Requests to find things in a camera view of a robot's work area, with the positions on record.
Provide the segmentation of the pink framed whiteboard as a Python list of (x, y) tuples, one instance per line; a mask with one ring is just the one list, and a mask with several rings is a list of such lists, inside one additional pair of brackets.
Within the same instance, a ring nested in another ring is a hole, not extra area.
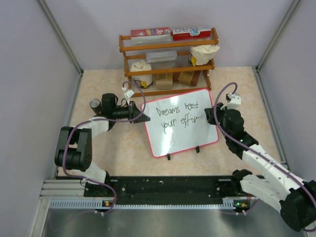
[(207, 122), (206, 115), (197, 118), (212, 105), (206, 88), (142, 104), (144, 114), (151, 118), (145, 129), (152, 155), (159, 158), (216, 143), (217, 127)]

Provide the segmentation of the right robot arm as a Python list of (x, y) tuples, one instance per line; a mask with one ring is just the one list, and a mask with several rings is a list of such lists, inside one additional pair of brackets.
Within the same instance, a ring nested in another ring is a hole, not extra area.
[(314, 232), (308, 226), (316, 221), (316, 183), (293, 174), (272, 158), (258, 141), (244, 130), (244, 119), (236, 109), (221, 109), (222, 103), (204, 110), (206, 120), (216, 125), (229, 150), (260, 171), (263, 179), (248, 170), (234, 171), (230, 183), (235, 195), (256, 196), (274, 210), (294, 231)]

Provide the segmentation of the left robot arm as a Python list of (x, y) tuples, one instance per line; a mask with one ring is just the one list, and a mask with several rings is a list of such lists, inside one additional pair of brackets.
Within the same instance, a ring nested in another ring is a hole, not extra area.
[(54, 162), (65, 170), (73, 170), (77, 176), (95, 183), (95, 190), (102, 196), (112, 190), (108, 172), (92, 161), (92, 139), (107, 132), (118, 122), (140, 123), (150, 121), (150, 117), (139, 110), (133, 101), (124, 99), (118, 104), (118, 97), (105, 93), (102, 99), (90, 101), (95, 116), (77, 127), (64, 126), (60, 130)]

